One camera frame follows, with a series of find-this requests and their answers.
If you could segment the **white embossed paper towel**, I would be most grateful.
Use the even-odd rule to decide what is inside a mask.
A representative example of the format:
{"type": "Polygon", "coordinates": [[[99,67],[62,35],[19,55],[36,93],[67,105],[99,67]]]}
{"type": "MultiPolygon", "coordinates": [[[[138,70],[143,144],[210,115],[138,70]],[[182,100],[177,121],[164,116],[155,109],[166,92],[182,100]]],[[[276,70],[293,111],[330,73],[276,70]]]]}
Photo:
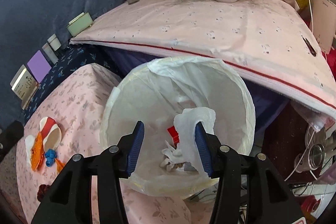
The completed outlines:
{"type": "Polygon", "coordinates": [[[182,157],[198,171],[201,177],[208,178],[208,174],[204,171],[199,156],[195,142],[195,129],[197,123],[202,122],[206,133],[214,135],[215,120],[215,111],[207,107],[184,109],[174,118],[174,127],[179,135],[179,149],[182,151],[182,157]]]}

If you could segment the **red card box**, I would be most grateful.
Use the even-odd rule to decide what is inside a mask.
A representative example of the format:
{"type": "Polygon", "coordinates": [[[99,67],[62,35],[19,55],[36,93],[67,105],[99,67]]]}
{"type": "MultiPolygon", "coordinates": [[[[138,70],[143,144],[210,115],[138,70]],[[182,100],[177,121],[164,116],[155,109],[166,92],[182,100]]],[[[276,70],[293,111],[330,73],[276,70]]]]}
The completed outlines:
{"type": "Polygon", "coordinates": [[[167,129],[167,131],[172,138],[174,147],[177,147],[177,144],[179,144],[179,134],[177,130],[175,129],[174,126],[171,126],[167,129]]]}

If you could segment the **orange snack wrapper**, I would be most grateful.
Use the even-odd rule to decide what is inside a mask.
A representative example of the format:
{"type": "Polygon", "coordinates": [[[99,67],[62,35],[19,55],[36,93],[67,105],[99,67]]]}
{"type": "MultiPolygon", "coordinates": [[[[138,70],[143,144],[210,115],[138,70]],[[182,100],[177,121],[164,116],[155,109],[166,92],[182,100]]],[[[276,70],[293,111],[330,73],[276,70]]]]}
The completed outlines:
{"type": "MultiPolygon", "coordinates": [[[[33,172],[36,172],[42,166],[43,162],[45,162],[45,151],[43,149],[43,139],[41,132],[37,134],[30,152],[31,155],[29,156],[29,160],[31,164],[31,169],[33,170],[33,172]]],[[[58,155],[55,160],[55,164],[57,173],[60,173],[66,165],[64,162],[58,159],[58,155]]]]}

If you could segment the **red white paper cup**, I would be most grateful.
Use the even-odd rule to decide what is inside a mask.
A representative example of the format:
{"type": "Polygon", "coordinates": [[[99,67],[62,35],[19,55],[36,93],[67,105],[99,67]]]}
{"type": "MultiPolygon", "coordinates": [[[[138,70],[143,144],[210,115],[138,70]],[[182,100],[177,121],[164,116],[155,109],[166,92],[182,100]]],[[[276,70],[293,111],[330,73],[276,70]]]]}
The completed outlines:
{"type": "Polygon", "coordinates": [[[43,139],[43,149],[56,150],[62,140],[62,131],[53,118],[43,117],[39,123],[40,132],[43,139]]]}

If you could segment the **beige open gift box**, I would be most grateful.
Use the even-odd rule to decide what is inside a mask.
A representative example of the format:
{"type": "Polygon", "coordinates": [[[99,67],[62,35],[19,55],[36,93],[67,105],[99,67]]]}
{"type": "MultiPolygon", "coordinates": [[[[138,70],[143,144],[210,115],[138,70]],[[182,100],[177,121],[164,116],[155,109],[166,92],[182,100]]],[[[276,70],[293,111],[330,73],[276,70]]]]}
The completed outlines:
{"type": "Polygon", "coordinates": [[[22,65],[10,82],[11,90],[21,100],[21,109],[25,110],[39,87],[39,83],[22,65]]]}

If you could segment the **crumpled white tissue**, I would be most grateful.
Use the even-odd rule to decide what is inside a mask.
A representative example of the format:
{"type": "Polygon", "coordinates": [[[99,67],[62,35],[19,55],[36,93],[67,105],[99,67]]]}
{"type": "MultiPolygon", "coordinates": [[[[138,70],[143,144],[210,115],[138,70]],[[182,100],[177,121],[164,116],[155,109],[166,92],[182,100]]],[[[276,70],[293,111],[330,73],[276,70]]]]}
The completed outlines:
{"type": "Polygon", "coordinates": [[[163,161],[160,163],[160,167],[164,168],[168,172],[196,172],[197,170],[187,162],[183,157],[183,153],[180,144],[171,145],[165,140],[166,148],[161,153],[164,156],[163,161]]]}

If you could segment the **purple box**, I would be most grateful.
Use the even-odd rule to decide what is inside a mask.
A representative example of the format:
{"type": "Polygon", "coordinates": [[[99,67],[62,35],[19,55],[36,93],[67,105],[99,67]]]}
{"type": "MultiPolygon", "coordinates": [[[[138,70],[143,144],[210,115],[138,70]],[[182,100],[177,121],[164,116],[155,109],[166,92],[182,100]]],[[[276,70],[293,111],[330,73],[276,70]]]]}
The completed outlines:
{"type": "Polygon", "coordinates": [[[33,57],[29,59],[27,66],[38,83],[41,83],[51,70],[49,62],[40,50],[38,50],[33,57]]]}

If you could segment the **slim white bottle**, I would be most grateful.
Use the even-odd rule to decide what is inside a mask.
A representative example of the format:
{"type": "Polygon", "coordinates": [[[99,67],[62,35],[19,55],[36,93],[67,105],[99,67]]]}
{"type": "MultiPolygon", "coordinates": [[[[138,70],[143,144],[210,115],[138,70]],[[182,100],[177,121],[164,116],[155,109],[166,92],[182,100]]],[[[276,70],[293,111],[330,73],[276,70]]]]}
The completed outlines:
{"type": "Polygon", "coordinates": [[[59,58],[56,56],[49,43],[45,43],[42,46],[42,49],[53,64],[56,64],[59,61],[59,58]]]}

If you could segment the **navy dragonfly print cloth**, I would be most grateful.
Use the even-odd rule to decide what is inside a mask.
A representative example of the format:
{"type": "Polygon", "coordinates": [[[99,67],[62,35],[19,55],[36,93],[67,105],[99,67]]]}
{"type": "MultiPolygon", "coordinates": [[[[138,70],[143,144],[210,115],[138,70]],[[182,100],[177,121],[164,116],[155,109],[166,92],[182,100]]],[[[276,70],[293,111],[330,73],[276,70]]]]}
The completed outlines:
{"type": "Polygon", "coordinates": [[[49,73],[40,83],[36,93],[24,113],[24,122],[27,123],[30,117],[37,110],[39,105],[55,90],[66,78],[80,67],[96,63],[110,70],[119,77],[124,77],[115,61],[102,46],[78,45],[67,48],[64,55],[51,68],[49,73]]]}

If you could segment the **mint green tissue box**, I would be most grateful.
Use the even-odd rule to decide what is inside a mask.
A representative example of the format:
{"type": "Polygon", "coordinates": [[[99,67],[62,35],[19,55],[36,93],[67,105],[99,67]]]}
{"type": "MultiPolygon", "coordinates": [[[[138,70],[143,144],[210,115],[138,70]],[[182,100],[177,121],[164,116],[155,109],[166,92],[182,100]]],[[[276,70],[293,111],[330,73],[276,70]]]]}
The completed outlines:
{"type": "Polygon", "coordinates": [[[72,19],[67,29],[72,37],[77,36],[80,32],[84,31],[88,27],[92,26],[93,20],[89,14],[89,12],[82,12],[76,18],[72,19]]]}

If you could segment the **pale pink dotted cloth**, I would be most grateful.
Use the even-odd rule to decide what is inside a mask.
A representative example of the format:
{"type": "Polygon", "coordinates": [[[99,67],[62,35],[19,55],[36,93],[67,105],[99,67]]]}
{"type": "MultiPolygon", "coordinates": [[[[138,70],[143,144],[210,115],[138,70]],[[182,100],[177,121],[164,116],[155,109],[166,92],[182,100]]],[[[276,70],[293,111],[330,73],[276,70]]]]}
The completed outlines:
{"type": "Polygon", "coordinates": [[[333,118],[335,79],[296,6],[295,0],[139,0],[100,16],[71,43],[221,59],[242,78],[333,118]]]}

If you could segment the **black clip on cloth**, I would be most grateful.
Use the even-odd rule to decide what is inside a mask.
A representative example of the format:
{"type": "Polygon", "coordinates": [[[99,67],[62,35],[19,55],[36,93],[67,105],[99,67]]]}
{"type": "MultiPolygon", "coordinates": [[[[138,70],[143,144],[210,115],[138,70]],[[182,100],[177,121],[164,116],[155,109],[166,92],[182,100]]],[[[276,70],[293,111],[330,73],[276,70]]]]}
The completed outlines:
{"type": "Polygon", "coordinates": [[[316,57],[317,56],[317,52],[315,51],[315,49],[313,48],[313,46],[311,45],[311,43],[309,42],[309,40],[307,38],[303,37],[303,36],[302,36],[302,39],[305,42],[305,44],[306,44],[306,46],[307,46],[310,54],[312,56],[316,57]]]}

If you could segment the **blue grey backdrop cloth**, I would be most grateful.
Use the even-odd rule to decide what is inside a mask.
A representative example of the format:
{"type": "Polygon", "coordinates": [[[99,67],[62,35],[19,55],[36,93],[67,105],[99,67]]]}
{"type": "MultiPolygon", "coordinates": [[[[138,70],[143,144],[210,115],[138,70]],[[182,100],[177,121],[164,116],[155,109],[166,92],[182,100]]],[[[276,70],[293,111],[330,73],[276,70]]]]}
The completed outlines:
{"type": "Polygon", "coordinates": [[[88,12],[97,18],[125,0],[1,0],[1,127],[19,119],[21,103],[10,82],[51,35],[70,39],[68,23],[88,12]]]}

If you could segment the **white pink appliance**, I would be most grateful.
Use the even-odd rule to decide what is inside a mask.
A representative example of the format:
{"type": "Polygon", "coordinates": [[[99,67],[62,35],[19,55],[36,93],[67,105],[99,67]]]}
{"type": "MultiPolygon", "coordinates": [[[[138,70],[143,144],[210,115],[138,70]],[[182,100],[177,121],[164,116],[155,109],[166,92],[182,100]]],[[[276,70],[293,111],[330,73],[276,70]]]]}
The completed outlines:
{"type": "Polygon", "coordinates": [[[313,0],[313,35],[322,52],[329,54],[335,40],[335,3],[313,0]]]}

